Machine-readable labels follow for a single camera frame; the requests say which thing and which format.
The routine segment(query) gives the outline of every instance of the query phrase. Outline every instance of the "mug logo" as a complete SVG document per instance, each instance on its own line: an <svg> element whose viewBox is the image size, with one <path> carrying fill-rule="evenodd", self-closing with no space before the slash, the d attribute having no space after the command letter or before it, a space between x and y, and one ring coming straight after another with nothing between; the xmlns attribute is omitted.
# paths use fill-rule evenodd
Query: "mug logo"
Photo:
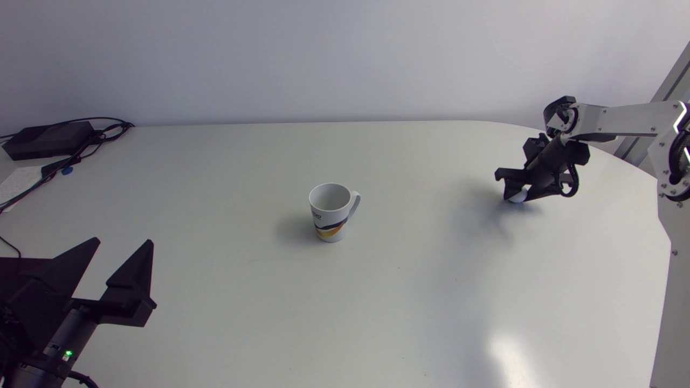
<svg viewBox="0 0 690 388"><path fill-rule="evenodd" d="M321 237L330 237L338 233L338 231L342 229L343 225L345 225L346 222L347 218L345 218L345 220L342 220L341 222L336 222L333 225L318 227L315 224L314 226L316 226L316 233L318 233L318 235L320 235Z"/></svg>

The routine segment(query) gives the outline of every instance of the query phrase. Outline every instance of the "black cable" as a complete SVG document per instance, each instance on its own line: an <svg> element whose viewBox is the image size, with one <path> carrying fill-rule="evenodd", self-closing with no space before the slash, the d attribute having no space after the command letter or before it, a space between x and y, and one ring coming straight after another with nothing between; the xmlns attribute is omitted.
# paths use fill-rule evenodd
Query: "black cable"
<svg viewBox="0 0 690 388"><path fill-rule="evenodd" d="M98 145L96 146L96 148L94 148L93 151L89 152L89 153L86 154L86 155L82 155L82 156L81 156L81 159L84 160L84 159L86 159L87 157L90 157L91 155L95 154L96 151L98 151L98 148L101 148L101 146L104 145L104 144L105 144L105 142L103 142L103 143L98 143Z"/></svg>
<svg viewBox="0 0 690 388"><path fill-rule="evenodd" d="M95 381L91 380L91 377L83 375L79 372L71 371L70 374L67 375L67 377L79 381L79 384L84 384L85 386L87 386L87 388L98 388L98 384L96 384Z"/></svg>
<svg viewBox="0 0 690 388"><path fill-rule="evenodd" d="M578 120L580 118L580 111L577 108L571 108L570 110L573 111L573 122L570 124L570 128L565 131L565 133L570 133L572 130L575 128L575 125L578 123Z"/></svg>
<svg viewBox="0 0 690 388"><path fill-rule="evenodd" d="M16 275L19 273L19 266L21 265L21 251L19 250L19 248L12 245L9 241L5 240L4 237L0 236L0 240L2 240L2 242L4 242L10 248L14 249L17 252L17 265L14 267L14 274Z"/></svg>
<svg viewBox="0 0 690 388"><path fill-rule="evenodd" d="M30 188L26 189L24 192L18 194L17 196L13 197L11 200L5 201L5 202L3 202L2 204L0 204L0 213L4 212L5 209L7 209L8 207L12 206L13 204L16 204L19 200L21 200L22 198L24 198L25 196L27 196L27 195L28 195L29 193L31 193L33 190L36 190L37 188L39 188L39 187L40 187L41 185L43 185L44 183L46 183L46 182L48 182L49 180L51 180L51 179L55 176L55 174L57 174L58 171L60 171L60 170L62 170L63 168L65 168L65 167L71 165L72 161L73 161L74 159L76 159L77 157L79 157L79 154L81 154L81 153L86 149L86 147L89 147L89 146L91 145L91 141L93 141L93 139L97 138L98 136L100 136L100 135L97 135L96 137L92 137L91 139L89 139L89 141L86 142L76 153L74 153L74 155L72 155L72 156L70 156L69 158L65 159L65 160L64 160L64 163L58 165L58 167L54 168L54 169L53 169L52 171L50 171L48 174L46 174L45 176L43 176L38 182L36 182L35 184L33 184L33 186L31 186Z"/></svg>
<svg viewBox="0 0 690 388"><path fill-rule="evenodd" d="M578 170L575 168L575 164L568 163L568 172L570 173L570 176L573 178L573 182L570 183L570 191L565 193L563 191L563 183L558 182L558 185L561 189L561 195L565 198L570 198L574 196L580 188L580 177L578 176Z"/></svg>
<svg viewBox="0 0 690 388"><path fill-rule="evenodd" d="M73 122L83 122L83 121L95 120L95 119L114 120L114 121L118 122L118 124L113 124L113 125L110 125L110 126L106 127L106 128L103 129L103 130L97 130L97 131L95 131L95 136L91 137L88 141L86 141L85 144L84 144L76 153L74 153L72 156L70 156L70 157L68 157L67 159L65 159L65 160L64 160L64 163L58 165L58 166L57 166L56 168L54 168L52 171L50 171L49 173L45 174L37 183L35 183L34 185L32 185L30 188L28 188L28 189L25 190L24 192L22 192L22 193L18 194L17 196L13 197L11 200L8 200L8 201L5 201L5 202L1 203L1 204L0 204L0 213L3 213L8 207L12 206L13 204L16 204L19 200L21 200L22 198L24 198L25 196L27 196L29 193L33 192L33 190L36 190L37 188L39 188L40 186L42 186L42 185L45 184L46 182L49 182L49 181L57 174L58 171L60 171L60 170L62 170L63 168L66 168L66 167L68 167L68 166L74 164L74 161L75 161L76 159L81 160L82 157L81 157L80 155L81 155L82 152L84 152L84 151L86 150L87 147L89 147L89 146L91 146L91 145L94 145L94 144L97 144L96 149L94 149L91 153L89 153L89 154L86 155L86 157L90 157L91 155L93 155L94 153L96 153L96 151L98 151L98 149L100 148L100 146L101 146L103 143L105 143L105 142L112 142L112 141L114 141L114 140L116 140L116 139L119 139L119 138L120 138L122 135L124 135L124 133L126 133L130 128L132 128L132 127L135 126L134 124L132 124L132 123L130 123L130 122L126 122L126 121L124 121L124 120L122 120L122 119L117 119L117 118L114 118L114 117L84 117L84 118L81 118L81 119L74 119L74 120L68 120L68 121L66 121L66 122L59 122L59 123L56 123L56 124L51 124L50 126L57 126L57 125L62 125L62 124L69 124L69 123L73 123ZM110 136L110 137L106 137L106 135L105 135L106 132L108 132L108 131L110 131L110 130L113 130L113 129L116 129L116 128L118 128L118 127L121 127L121 130L120 130L119 133L117 133L116 135Z"/></svg>
<svg viewBox="0 0 690 388"><path fill-rule="evenodd" d="M669 182L672 184L678 184L685 174L680 161L682 160L685 148L688 146L690 146L690 133L681 130L673 140L671 152L669 152L669 170L671 171Z"/></svg>

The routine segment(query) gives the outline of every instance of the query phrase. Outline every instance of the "metal frame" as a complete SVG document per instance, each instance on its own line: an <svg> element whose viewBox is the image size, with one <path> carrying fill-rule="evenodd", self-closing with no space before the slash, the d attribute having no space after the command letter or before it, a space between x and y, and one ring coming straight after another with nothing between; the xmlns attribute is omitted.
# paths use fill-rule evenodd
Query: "metal frame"
<svg viewBox="0 0 690 388"><path fill-rule="evenodd" d="M651 102L690 99L690 42L678 57L676 64L662 82ZM624 139L613 153L626 162L640 167L642 170L653 174L653 169L647 149L652 143L650 138L634 137Z"/></svg>

